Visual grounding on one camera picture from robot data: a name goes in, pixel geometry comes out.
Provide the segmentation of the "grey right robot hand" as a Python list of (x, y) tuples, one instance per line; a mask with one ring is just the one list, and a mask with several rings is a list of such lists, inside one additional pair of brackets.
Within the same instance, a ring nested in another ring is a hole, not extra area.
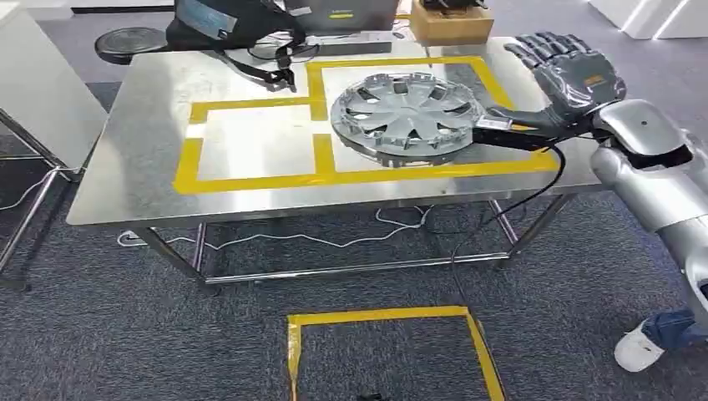
[(521, 34), (504, 49), (532, 73), (549, 105), (540, 111), (492, 106), (487, 115), (526, 126), (529, 134), (554, 139), (583, 134), (596, 109), (627, 95), (627, 85), (612, 63), (573, 34)]

